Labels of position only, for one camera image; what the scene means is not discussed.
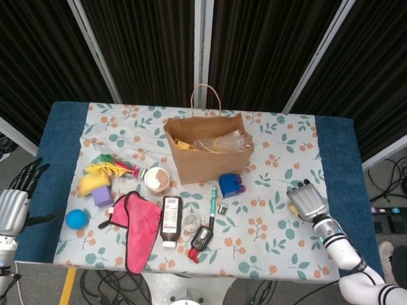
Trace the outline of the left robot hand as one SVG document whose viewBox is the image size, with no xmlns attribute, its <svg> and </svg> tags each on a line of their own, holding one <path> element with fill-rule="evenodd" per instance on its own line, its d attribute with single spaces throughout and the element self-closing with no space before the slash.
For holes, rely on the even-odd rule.
<svg viewBox="0 0 407 305">
<path fill-rule="evenodd" d="M 16 237 L 26 227 L 56 219 L 62 212 L 57 209 L 50 214 L 31 217 L 29 207 L 40 176 L 50 164 L 42 166 L 42 158 L 37 158 L 21 169 L 7 189 L 0 194 L 0 235 Z"/>
</svg>

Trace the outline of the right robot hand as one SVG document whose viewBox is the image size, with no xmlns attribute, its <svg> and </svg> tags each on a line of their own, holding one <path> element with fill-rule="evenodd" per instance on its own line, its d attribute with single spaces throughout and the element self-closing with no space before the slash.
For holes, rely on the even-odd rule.
<svg viewBox="0 0 407 305">
<path fill-rule="evenodd" d="M 287 196 L 298 215 L 306 222 L 313 222 L 319 215 L 329 214 L 327 203 L 309 179 L 287 191 Z"/>
</svg>

